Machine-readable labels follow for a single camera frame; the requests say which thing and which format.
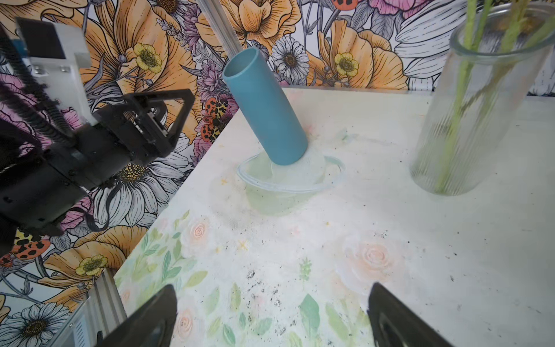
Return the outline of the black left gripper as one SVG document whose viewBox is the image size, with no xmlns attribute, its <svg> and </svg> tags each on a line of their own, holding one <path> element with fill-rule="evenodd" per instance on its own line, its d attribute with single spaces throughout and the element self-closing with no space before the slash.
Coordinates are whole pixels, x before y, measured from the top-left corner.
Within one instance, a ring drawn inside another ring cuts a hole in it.
<svg viewBox="0 0 555 347">
<path fill-rule="evenodd" d="M 85 195 L 107 185 L 129 164 L 145 166 L 166 157 L 179 141 L 195 102 L 190 89 L 125 95 L 130 108 L 101 108 L 95 126 L 76 133 L 72 147 L 52 144 L 1 173 L 1 225 L 20 230 L 57 230 Z M 181 101 L 170 130 L 166 101 Z M 134 111 L 134 120 L 125 115 Z"/>
</svg>

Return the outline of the clear ribbed glass vase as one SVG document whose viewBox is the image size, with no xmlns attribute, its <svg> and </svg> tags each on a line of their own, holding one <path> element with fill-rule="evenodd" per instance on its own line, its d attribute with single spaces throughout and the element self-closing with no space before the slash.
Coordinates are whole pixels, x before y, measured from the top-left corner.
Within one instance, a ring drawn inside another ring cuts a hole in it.
<svg viewBox="0 0 555 347">
<path fill-rule="evenodd" d="M 470 1 L 423 121 L 410 164 L 414 182 L 443 196 L 480 184 L 553 50 L 552 3 Z"/>
</svg>

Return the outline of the tall teal cylinder vase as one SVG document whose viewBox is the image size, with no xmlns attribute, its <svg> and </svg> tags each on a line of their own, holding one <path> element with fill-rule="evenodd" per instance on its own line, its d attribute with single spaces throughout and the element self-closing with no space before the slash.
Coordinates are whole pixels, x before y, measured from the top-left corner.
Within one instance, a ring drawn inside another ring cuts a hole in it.
<svg viewBox="0 0 555 347">
<path fill-rule="evenodd" d="M 235 55 L 223 79 L 270 160 L 281 166 L 296 163 L 308 140 L 262 52 L 249 48 Z"/>
</svg>

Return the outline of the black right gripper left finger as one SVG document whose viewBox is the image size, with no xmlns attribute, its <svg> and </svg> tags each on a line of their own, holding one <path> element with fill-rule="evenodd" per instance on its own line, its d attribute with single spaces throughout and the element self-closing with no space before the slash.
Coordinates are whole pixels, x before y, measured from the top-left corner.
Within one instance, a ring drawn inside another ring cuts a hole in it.
<svg viewBox="0 0 555 347">
<path fill-rule="evenodd" d="M 97 346 L 170 346 L 176 317 L 176 292 L 168 284 L 97 342 Z"/>
</svg>

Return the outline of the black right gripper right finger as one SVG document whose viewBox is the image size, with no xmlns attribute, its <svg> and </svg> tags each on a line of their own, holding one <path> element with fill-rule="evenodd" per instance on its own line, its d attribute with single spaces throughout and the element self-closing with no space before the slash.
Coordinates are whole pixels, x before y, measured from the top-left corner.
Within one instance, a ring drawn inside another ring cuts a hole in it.
<svg viewBox="0 0 555 347">
<path fill-rule="evenodd" d="M 367 315 L 376 346 L 452 346 L 381 283 L 371 288 Z"/>
</svg>

